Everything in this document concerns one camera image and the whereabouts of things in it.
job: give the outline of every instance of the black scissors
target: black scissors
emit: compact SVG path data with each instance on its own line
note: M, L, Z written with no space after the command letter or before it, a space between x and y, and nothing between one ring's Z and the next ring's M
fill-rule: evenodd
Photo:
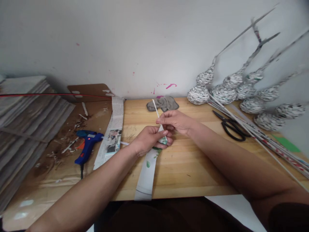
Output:
M245 133L238 127L239 124L235 120L230 119L230 118L227 119L223 117L222 115L218 114L216 111L213 111L213 113L222 120L221 124L223 126L223 129L228 134L228 136L230 136L232 139L239 141L239 142L243 142L246 140L246 137L251 137L249 134ZM238 134L241 137L241 139L232 135L228 131L227 127L230 128L232 131L234 131L236 134Z

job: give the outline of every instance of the woven gourd-shaped vase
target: woven gourd-shaped vase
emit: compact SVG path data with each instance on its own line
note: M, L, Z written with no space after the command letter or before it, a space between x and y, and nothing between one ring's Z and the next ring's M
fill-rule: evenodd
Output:
M242 82L242 75L234 73L223 80L223 84L217 85L211 89L211 95L221 104L227 105L232 103L237 92L235 88Z
M221 104L227 105L235 101L237 97L236 87L242 83L243 80L243 72L252 62L252 60L256 57L256 55L261 51L262 46L267 42L271 41L273 38L278 36L279 33L275 34L274 36L270 37L269 39L265 39L258 45L257 49L254 53L248 58L246 63L243 64L242 68L237 72L227 76L223 80L223 84L217 85L212 88L211 95L216 98Z
M306 104L282 104L275 108L275 113L260 113L254 117L257 126L267 131L279 131L285 124L286 119L295 119L304 115Z
M195 105L201 105L209 100L207 85L213 82L213 70L215 69L216 58L217 56L214 57L212 65L209 67L209 69L207 69L207 71L197 76L197 86L189 90L187 98L191 103Z
M292 43L290 43L288 46L286 46L284 49L282 49L277 54L273 54L270 59L257 71L249 73L242 84L240 84L236 91L237 91L237 101L245 100L247 98L253 97L256 89L254 88L254 85L258 83L260 80L264 77L264 70L274 61L276 60L281 54L283 54L287 49L289 49L293 44L295 44L297 41L299 41L301 38L304 37L305 34L307 34L309 30L306 30L300 37L298 37L296 40L294 40Z
M272 38L276 37L277 35L273 36L272 38L268 39L268 41L261 41L261 38L259 36L259 31L258 28L256 26L256 23L259 22L262 18L264 18L266 15L268 15L272 10L270 10L269 12L267 12L266 14L264 14L262 17L260 17L259 19L257 19L256 21L254 21L254 19L252 18L251 20L251 26L254 30L254 33L256 34L256 37L259 41L259 46L261 49L262 45L266 42L268 42L269 40L271 40ZM199 74L197 76L196 79L196 83L197 85L195 87L193 87L192 89L189 90L188 94L187 94L187 98L188 100L196 105L201 105L206 103L209 100L209 92L207 89L207 86L209 84L212 83L213 81L213 76L214 76L214 68L215 68L215 62L216 62L216 58L225 50L227 49L234 41L236 41L241 35L243 35L250 27L246 28L242 33L240 33L232 42L230 42L218 55L216 55L212 61L212 65L209 67L209 69L201 74ZM242 75L242 72L236 72L234 75Z
M272 102L279 97L280 86L286 83L291 77L298 73L289 75L278 84L257 92L257 95L252 98L245 99L240 105L240 109L248 114L258 114L266 109L266 103Z

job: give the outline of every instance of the newspaper strip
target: newspaper strip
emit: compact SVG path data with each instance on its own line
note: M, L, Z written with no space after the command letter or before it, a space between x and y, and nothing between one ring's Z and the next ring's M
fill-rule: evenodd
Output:
M120 150L123 124L123 98L112 97L113 112L101 143L93 170L99 168Z
M160 118L157 107L154 103L155 110L157 112L158 118ZM160 125L158 132L163 131L163 126ZM167 144L167 137L159 139L159 143ZM160 155L162 149L153 147L149 152L147 152L142 170L139 174L136 190L135 190L135 201L151 201L152 199L152 188L154 185L154 177L155 177L155 164L157 161L157 157Z

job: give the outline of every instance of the dark clothing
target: dark clothing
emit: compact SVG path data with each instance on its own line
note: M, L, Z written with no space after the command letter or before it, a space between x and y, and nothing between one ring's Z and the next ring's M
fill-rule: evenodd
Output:
M309 205L282 203L269 214L270 231L309 231ZM251 231L205 197L111 202L97 231Z

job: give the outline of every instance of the forearm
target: forearm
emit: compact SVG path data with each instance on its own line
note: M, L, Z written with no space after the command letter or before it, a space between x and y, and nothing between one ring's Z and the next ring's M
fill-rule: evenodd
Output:
M103 211L137 160L127 146L78 182L48 209L29 231L86 231Z
M201 123L195 123L188 134L247 199L261 199L297 187L272 166Z

